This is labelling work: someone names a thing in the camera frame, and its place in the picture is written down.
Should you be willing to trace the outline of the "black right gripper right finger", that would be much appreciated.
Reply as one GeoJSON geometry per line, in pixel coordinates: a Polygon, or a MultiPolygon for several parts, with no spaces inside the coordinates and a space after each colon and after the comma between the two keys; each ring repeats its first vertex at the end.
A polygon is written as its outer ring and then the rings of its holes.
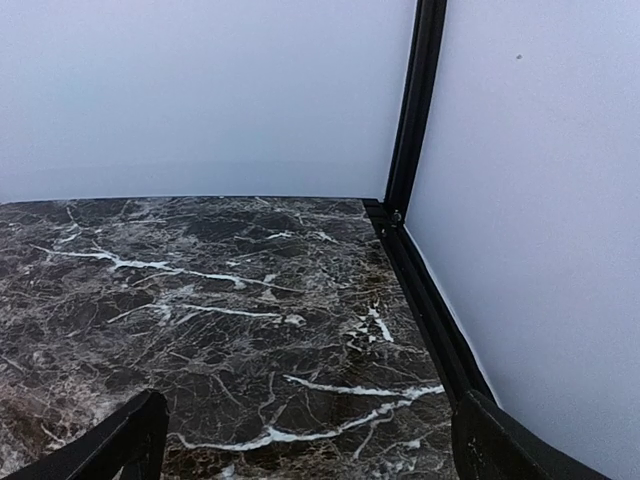
{"type": "Polygon", "coordinates": [[[605,476],[542,441],[476,390],[452,418],[452,448],[461,479],[603,479],[605,476]]]}

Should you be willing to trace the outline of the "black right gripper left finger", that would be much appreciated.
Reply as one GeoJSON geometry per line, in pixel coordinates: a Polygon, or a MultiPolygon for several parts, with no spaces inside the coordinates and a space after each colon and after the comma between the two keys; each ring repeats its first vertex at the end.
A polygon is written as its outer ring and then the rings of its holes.
{"type": "Polygon", "coordinates": [[[168,424],[165,396],[157,390],[143,390],[77,440],[8,477],[158,479],[168,424]]]}

